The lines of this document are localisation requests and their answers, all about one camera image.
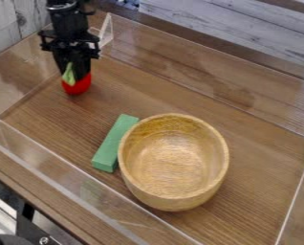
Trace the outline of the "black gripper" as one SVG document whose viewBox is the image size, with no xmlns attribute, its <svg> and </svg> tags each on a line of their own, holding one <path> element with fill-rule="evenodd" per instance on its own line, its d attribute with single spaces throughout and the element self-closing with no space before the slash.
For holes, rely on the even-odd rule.
<svg viewBox="0 0 304 245">
<path fill-rule="evenodd" d="M 40 30 L 41 49 L 52 52 L 53 59 L 60 71 L 64 74 L 68 63 L 72 61 L 71 51 L 73 54 L 73 72 L 76 80 L 81 80 L 91 71 L 91 58 L 100 58 L 100 38 L 85 32 L 76 38 L 59 37 L 53 30 Z"/>
</svg>

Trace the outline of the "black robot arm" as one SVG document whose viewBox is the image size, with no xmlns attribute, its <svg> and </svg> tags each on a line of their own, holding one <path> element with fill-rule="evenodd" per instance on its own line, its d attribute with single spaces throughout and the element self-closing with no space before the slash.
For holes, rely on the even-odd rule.
<svg viewBox="0 0 304 245">
<path fill-rule="evenodd" d="M 100 58 L 100 38 L 88 32 L 85 0 L 47 0 L 52 28 L 39 31 L 41 49 L 52 52 L 61 75 L 69 84 L 91 72 L 91 59 Z"/>
</svg>

